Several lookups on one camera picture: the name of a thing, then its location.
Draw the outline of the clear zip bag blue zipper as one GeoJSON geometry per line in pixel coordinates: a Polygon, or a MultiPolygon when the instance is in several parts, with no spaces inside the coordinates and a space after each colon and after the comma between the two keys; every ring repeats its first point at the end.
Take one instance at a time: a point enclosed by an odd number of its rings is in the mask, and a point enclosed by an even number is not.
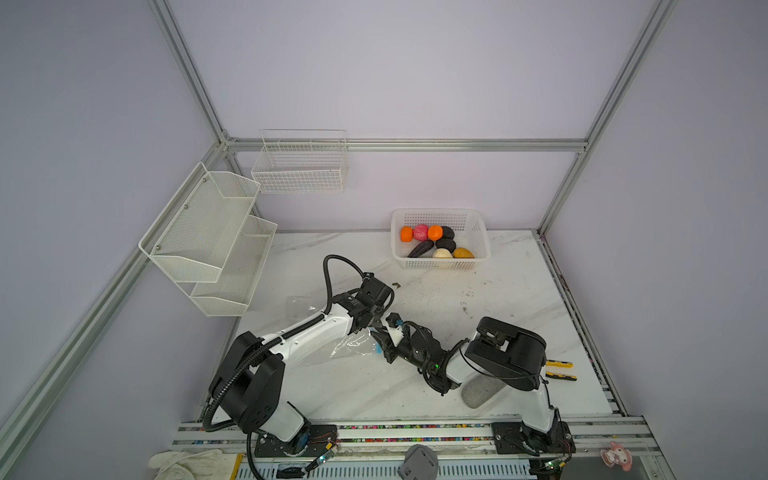
{"type": "Polygon", "coordinates": [[[361,359],[380,354],[367,329],[352,332],[352,318],[335,304],[328,315],[321,310],[279,333],[280,343],[271,349],[289,368],[341,359],[361,359]]]}

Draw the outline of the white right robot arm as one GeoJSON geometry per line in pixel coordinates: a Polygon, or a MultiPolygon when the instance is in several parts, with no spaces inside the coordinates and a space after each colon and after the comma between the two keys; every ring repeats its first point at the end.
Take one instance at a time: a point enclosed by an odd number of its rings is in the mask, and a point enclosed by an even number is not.
{"type": "Polygon", "coordinates": [[[369,332],[392,364],[414,366],[433,391],[444,396],[477,375],[521,393],[519,437],[513,442],[532,456],[573,452],[567,424],[551,401],[543,370],[546,341],[531,330],[491,317],[480,319],[475,333],[445,349],[431,330],[392,313],[369,332]]]}

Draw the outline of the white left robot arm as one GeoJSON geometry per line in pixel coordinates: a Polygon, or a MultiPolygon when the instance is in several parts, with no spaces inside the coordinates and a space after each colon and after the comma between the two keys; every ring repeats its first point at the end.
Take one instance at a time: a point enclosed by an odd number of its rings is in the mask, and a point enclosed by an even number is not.
{"type": "Polygon", "coordinates": [[[251,332],[237,336],[209,385],[202,428],[213,433],[238,427],[246,435],[245,456],[256,479],[262,477],[255,462],[256,435],[277,441],[291,455],[303,452],[310,443],[311,422],[290,402],[281,399],[289,365],[330,340],[373,326],[394,302],[391,287],[342,255],[327,255],[322,270],[324,308],[287,330],[261,337],[251,332]],[[360,285],[335,294],[329,268],[332,261],[352,267],[361,279],[360,285]]]}

